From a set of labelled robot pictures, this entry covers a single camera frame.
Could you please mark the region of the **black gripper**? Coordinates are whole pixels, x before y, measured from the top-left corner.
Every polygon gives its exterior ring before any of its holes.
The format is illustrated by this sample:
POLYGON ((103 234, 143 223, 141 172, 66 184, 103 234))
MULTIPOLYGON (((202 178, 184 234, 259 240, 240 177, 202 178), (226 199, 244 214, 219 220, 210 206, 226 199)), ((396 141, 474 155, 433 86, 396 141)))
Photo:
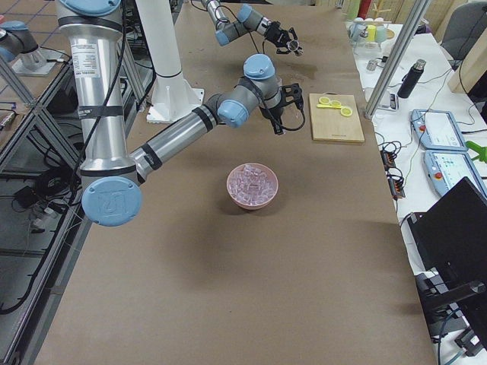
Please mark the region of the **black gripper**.
POLYGON ((302 89, 298 83, 281 86, 278 95, 280 96, 280 101, 274 107, 268 108, 267 104, 263 103, 262 115, 264 118, 271 121, 276 135, 283 135, 285 131, 283 129, 281 116, 284 112, 284 108, 292 103, 301 112, 301 125, 304 125, 304 98, 302 96, 302 89))
POLYGON ((264 33, 265 40, 274 44, 277 54, 295 54, 303 55, 303 49, 298 41, 298 36, 293 27, 288 30, 282 29, 278 21, 272 21, 268 24, 264 33))

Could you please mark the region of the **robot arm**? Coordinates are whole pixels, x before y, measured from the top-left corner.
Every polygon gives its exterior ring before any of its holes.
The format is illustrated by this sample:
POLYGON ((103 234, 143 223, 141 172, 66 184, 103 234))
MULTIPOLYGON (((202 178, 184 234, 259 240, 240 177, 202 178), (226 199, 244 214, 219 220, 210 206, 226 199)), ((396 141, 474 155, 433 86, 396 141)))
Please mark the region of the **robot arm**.
POLYGON ((226 46, 238 38, 256 32, 263 39, 276 47, 277 54, 303 54, 298 35, 293 27, 282 28, 279 21, 273 21, 251 5, 243 4, 235 15, 236 20, 230 21, 225 15, 224 6, 220 1, 201 1, 215 25, 215 38, 221 46, 226 46))
POLYGON ((136 4, 154 67, 151 114, 167 127, 135 151, 126 147, 119 72, 126 51, 121 1, 59 1, 59 29, 71 45, 78 115, 84 148, 81 205, 96 224, 115 227, 132 220, 142 205, 141 184, 175 154, 219 124, 239 127, 260 110, 274 132, 284 131, 289 104, 302 109, 298 84, 280 85, 272 60, 250 56, 229 92, 204 98, 183 76, 170 6, 166 1, 136 4))

